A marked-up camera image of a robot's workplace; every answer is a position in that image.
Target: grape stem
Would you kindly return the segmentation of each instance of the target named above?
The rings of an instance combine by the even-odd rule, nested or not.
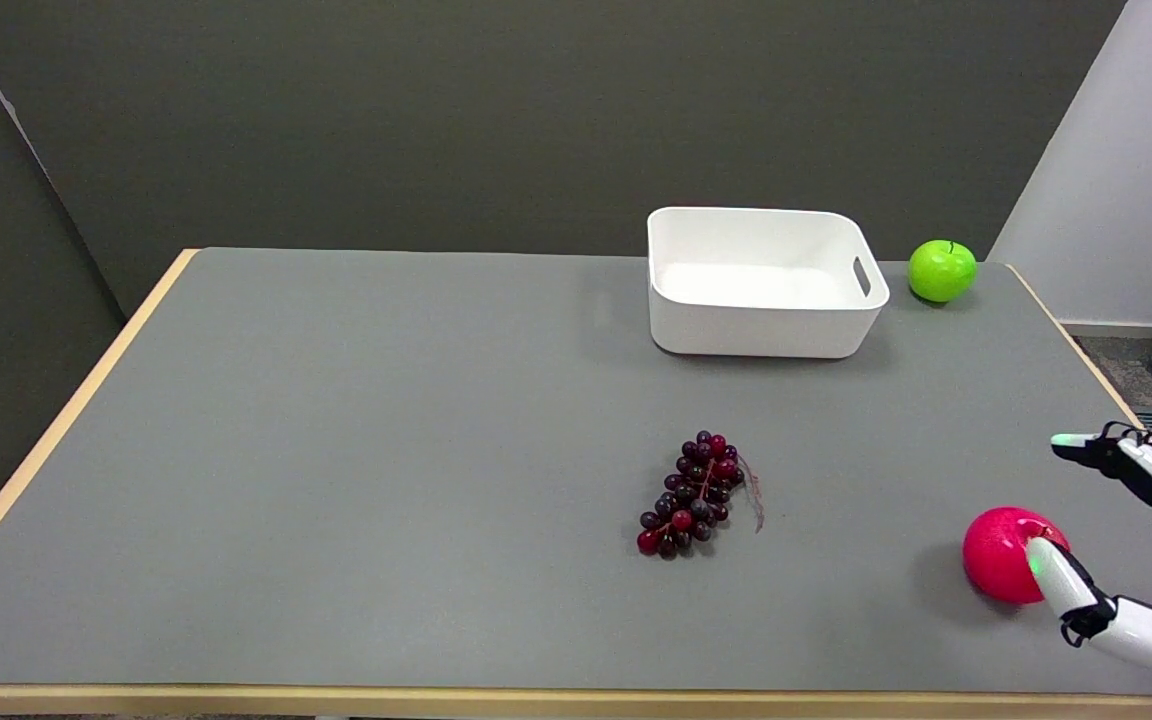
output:
[[[755,524],[755,535],[758,535],[759,530],[763,530],[763,491],[758,487],[758,475],[755,473],[744,457],[737,457],[736,461],[745,470],[745,475],[749,475],[749,495],[755,501],[755,516],[758,518],[758,523]]]

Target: white plastic bin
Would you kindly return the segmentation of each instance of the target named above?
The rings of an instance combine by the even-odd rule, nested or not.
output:
[[[861,227],[805,210],[659,209],[652,338],[669,353],[846,357],[890,291]]]

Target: green apple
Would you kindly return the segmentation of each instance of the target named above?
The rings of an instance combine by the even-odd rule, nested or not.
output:
[[[909,288],[932,302],[963,295],[975,281],[975,255],[952,240],[930,240],[909,258]]]

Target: red grape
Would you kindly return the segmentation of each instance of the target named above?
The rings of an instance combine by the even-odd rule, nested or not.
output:
[[[655,530],[643,530],[639,533],[639,552],[643,555],[654,555],[657,548],[660,547],[660,538],[664,533],[658,533]]]

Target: wooden table edge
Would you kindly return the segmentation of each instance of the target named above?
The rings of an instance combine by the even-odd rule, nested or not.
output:
[[[183,250],[177,255],[177,259],[168,267],[168,272],[159,278],[154,290],[151,290],[145,302],[142,302],[141,306],[137,306],[136,313],[131,316],[131,319],[127,320],[122,331],[118,333],[118,338],[114,338],[114,342],[109,343],[108,350],[105,350],[105,354],[96,362],[91,372],[88,373],[86,378],[83,378],[83,382],[79,384],[74,395],[69,397],[69,402],[65,402],[65,407],[61,407],[60,414],[47,425],[41,437],[38,438],[38,442],[24,456],[24,460],[20,462],[20,467],[15,469],[12,477],[8,478],[8,482],[0,491],[0,523],[3,521],[6,514],[8,514],[8,510],[12,510],[12,507],[17,501],[17,498],[22,495],[24,488],[29,487],[29,483],[33,479],[33,475],[37,473],[38,468],[41,468],[41,464],[46,462],[51,452],[59,446],[60,439],[65,438],[65,433],[69,432],[69,427],[73,426],[74,420],[78,419],[78,415],[82,414],[84,407],[88,407],[88,401],[91,401],[91,397],[96,395],[101,382],[105,382],[105,378],[109,377],[109,371],[114,369],[120,357],[123,357],[127,347],[136,340],[136,334],[141,333],[141,328],[145,327],[145,323],[154,313],[157,306],[159,306],[159,302],[162,301],[168,290],[172,290],[172,285],[177,281],[180,273],[184,272],[185,265],[189,264],[189,260],[197,252],[197,250],[191,249]]]
[[[0,523],[82,414],[198,250],[177,259],[83,379],[0,491]],[[1134,423],[1137,416],[1018,271],[1021,286]],[[567,689],[339,688],[300,685],[9,685],[9,714],[280,714],[353,717],[1152,717],[1152,697],[1092,694],[567,691]]]
[[[8,714],[342,717],[1152,717],[1152,697],[1100,694],[574,691],[300,685],[0,685]]]

